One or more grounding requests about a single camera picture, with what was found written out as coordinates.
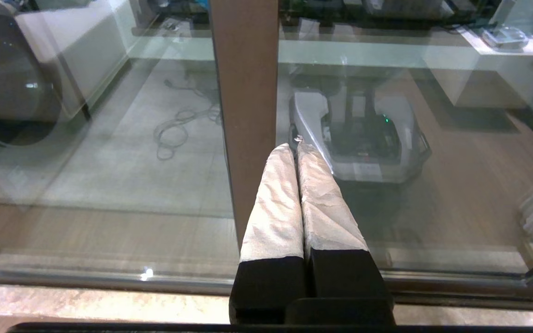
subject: glass enclosure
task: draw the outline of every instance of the glass enclosure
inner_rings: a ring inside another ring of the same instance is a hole
[[[0,1],[0,278],[231,285],[207,1]]]
[[[277,142],[386,271],[533,268],[533,0],[282,0]]]

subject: black cable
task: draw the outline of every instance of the black cable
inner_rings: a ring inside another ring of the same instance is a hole
[[[211,99],[209,96],[207,96],[207,94],[202,93],[198,89],[174,87],[169,80],[165,80],[164,84],[172,89],[192,90],[192,92],[199,97],[209,99],[209,101]],[[176,150],[178,149],[178,147],[184,145],[184,143],[186,143],[189,137],[188,131],[186,130],[186,127],[184,127],[184,125],[192,122],[193,120],[207,118],[212,122],[216,123],[217,125],[221,126],[221,110],[215,108],[217,105],[218,102],[212,101],[211,106],[203,111],[194,111],[190,108],[184,108],[177,112],[176,116],[173,119],[167,120],[166,122],[157,125],[154,130],[154,141],[157,143],[156,158],[158,160],[171,160],[174,157],[174,154],[176,154]],[[180,139],[166,139],[164,136],[169,131],[173,131],[174,133],[176,131],[180,131],[180,133],[182,133]]]

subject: glass panel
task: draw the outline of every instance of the glass panel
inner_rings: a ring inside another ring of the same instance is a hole
[[[281,0],[277,142],[382,269],[533,268],[533,0]]]
[[[0,276],[230,284],[207,1],[3,3]]]

